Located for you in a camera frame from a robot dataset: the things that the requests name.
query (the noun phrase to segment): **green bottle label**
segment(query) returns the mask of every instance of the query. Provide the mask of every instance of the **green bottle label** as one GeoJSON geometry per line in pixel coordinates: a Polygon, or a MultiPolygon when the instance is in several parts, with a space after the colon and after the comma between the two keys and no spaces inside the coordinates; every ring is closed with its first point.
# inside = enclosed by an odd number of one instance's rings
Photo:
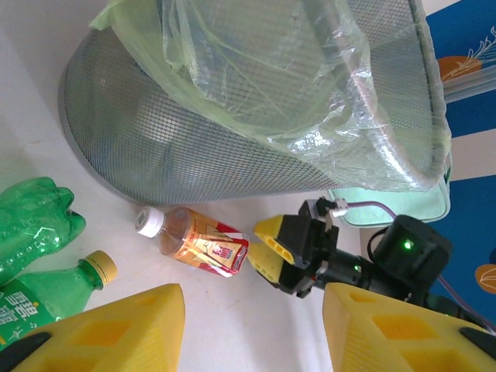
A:
{"type": "Polygon", "coordinates": [[[0,288],[0,351],[35,328],[55,320],[20,281],[11,281],[0,288]]]}

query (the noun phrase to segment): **metal mesh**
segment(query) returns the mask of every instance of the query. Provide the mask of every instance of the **metal mesh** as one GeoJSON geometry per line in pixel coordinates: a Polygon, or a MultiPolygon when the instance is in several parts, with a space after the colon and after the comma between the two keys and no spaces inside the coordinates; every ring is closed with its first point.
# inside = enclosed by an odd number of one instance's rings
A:
{"type": "MultiPolygon", "coordinates": [[[[432,111],[410,1],[348,2],[370,41],[376,92],[394,128],[431,126],[394,110],[432,111]]],[[[187,204],[337,187],[314,167],[179,106],[110,29],[90,33],[62,84],[61,111],[78,150],[106,182],[139,202],[187,204]]],[[[241,84],[233,97],[246,89],[241,84]]],[[[431,142],[428,149],[403,145],[416,166],[429,167],[431,142]]]]}
{"type": "Polygon", "coordinates": [[[169,99],[111,30],[91,32],[67,69],[79,150],[111,186],[147,204],[187,204],[336,186],[314,167],[169,99]]]}

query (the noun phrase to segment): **green led light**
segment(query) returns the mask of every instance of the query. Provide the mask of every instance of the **green led light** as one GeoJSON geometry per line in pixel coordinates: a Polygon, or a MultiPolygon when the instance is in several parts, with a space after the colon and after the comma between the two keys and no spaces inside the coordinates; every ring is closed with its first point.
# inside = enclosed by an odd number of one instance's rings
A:
{"type": "Polygon", "coordinates": [[[403,247],[406,250],[410,250],[411,248],[413,248],[413,242],[411,240],[407,240],[406,242],[403,243],[403,247]]]}

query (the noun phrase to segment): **white floor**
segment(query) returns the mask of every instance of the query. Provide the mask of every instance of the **white floor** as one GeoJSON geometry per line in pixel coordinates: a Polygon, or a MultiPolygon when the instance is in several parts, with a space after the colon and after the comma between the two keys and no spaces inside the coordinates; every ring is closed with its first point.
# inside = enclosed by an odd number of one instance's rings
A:
{"type": "MultiPolygon", "coordinates": [[[[429,11],[453,0],[425,0],[429,11]]],[[[87,24],[105,0],[0,1],[0,190],[47,175],[76,194],[74,210],[88,221],[67,249],[38,260],[28,270],[74,266],[93,250],[109,253],[118,279],[95,293],[88,308],[165,283],[180,283],[186,326],[180,370],[328,371],[322,327],[322,292],[300,300],[264,282],[246,264],[223,279],[162,257],[133,231],[136,206],[106,191],[78,163],[57,114],[57,85],[87,24]]],[[[222,201],[196,209],[251,232],[255,222],[296,213],[311,195],[222,201]]],[[[342,229],[339,248],[360,252],[358,231],[342,229]]]]}

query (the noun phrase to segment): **yellow plastic part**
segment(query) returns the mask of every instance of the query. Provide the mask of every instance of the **yellow plastic part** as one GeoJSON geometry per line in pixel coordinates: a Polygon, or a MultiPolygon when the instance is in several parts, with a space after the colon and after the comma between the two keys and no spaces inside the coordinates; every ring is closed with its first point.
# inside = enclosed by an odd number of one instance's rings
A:
{"type": "Polygon", "coordinates": [[[255,235],[274,250],[275,253],[284,258],[291,265],[294,265],[295,259],[293,258],[293,255],[276,241],[283,218],[283,215],[276,215],[271,219],[260,221],[255,225],[254,232],[255,235]]]}
{"type": "Polygon", "coordinates": [[[52,338],[14,372],[173,372],[183,329],[181,287],[167,284],[37,329],[52,338]]]}
{"type": "Polygon", "coordinates": [[[283,258],[264,243],[251,243],[248,261],[269,282],[278,284],[283,258]]]}
{"type": "Polygon", "coordinates": [[[488,372],[496,362],[461,336],[476,325],[347,284],[322,310],[334,372],[488,372]]]}

